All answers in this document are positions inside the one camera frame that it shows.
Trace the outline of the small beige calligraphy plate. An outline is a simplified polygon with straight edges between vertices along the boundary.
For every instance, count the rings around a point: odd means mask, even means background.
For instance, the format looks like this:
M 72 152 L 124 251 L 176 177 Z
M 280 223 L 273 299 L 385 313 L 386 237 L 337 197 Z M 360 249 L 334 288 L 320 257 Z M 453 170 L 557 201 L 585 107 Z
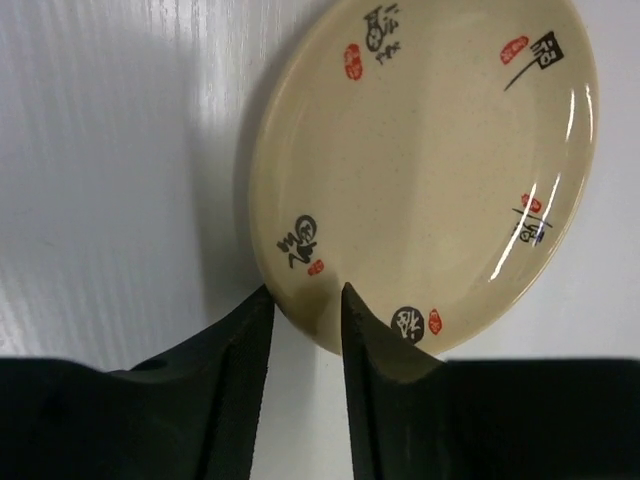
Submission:
M 570 1 L 337 1 L 298 44 L 249 180 L 264 282 L 342 349 L 341 292 L 431 354 L 535 282 L 594 157 L 598 85 Z

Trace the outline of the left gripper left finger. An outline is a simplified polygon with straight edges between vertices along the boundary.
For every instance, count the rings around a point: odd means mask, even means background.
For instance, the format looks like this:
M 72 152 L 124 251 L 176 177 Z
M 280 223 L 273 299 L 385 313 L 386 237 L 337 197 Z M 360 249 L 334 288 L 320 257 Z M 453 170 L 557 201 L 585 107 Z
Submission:
M 5 479 L 246 479 L 274 324 L 260 288 L 129 370 L 1 362 Z

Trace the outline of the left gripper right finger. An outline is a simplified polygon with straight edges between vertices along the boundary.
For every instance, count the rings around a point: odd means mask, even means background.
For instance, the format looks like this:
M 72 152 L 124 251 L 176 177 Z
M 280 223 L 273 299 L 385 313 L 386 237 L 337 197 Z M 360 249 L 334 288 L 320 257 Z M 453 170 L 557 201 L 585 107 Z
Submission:
M 358 479 L 635 479 L 635 359 L 440 361 L 341 293 Z

